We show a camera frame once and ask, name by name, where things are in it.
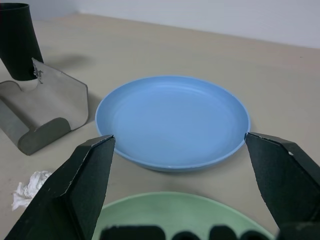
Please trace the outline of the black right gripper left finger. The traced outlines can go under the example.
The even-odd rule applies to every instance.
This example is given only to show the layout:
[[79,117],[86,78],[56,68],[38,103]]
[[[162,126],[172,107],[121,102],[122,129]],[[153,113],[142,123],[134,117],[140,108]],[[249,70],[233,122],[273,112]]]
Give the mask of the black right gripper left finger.
[[101,213],[115,137],[77,146],[43,184],[4,240],[91,240]]

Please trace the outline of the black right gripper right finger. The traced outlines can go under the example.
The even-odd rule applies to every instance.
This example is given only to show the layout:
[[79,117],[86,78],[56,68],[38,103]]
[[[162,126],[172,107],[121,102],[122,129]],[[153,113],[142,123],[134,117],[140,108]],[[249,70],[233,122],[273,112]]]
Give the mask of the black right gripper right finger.
[[248,132],[256,182],[278,225],[320,222],[320,166],[295,142]]

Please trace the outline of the white tissue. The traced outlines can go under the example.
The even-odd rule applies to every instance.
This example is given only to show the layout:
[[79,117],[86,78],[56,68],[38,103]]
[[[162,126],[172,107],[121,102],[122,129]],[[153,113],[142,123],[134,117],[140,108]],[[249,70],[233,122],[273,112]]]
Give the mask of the white tissue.
[[30,177],[28,184],[20,182],[17,189],[13,192],[12,211],[15,211],[19,207],[27,208],[51,175],[52,173],[46,170],[36,171]]

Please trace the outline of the grey rectangular box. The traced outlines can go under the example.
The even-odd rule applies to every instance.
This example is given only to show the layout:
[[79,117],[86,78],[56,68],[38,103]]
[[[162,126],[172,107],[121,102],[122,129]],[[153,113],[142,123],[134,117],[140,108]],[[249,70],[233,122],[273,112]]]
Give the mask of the grey rectangular box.
[[0,82],[0,130],[30,156],[89,119],[88,86],[36,59],[33,89]]

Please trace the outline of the green plastic plate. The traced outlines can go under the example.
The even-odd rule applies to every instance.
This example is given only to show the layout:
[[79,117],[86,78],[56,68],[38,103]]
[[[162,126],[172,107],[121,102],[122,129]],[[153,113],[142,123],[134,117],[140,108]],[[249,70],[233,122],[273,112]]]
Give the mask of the green plastic plate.
[[238,237],[257,231],[269,240],[274,236],[239,211],[215,200],[182,192],[147,192],[122,198],[102,207],[92,240],[112,226],[157,225],[167,239],[190,231],[207,240],[214,225],[227,225]]

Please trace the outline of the blue plastic plate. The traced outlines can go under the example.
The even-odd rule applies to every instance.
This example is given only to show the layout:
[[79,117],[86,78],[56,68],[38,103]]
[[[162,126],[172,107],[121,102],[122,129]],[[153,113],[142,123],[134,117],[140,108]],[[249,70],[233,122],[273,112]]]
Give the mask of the blue plastic plate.
[[188,76],[153,76],[106,95],[95,112],[99,135],[115,137],[115,152],[141,167],[190,172],[238,151],[251,128],[246,107],[230,91]]

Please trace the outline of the black plastic cup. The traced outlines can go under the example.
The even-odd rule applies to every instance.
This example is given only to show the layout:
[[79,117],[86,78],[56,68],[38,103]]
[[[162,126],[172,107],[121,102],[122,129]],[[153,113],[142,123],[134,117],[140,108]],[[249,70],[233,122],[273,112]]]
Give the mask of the black plastic cup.
[[36,78],[32,59],[43,57],[26,3],[0,3],[0,59],[14,80]]

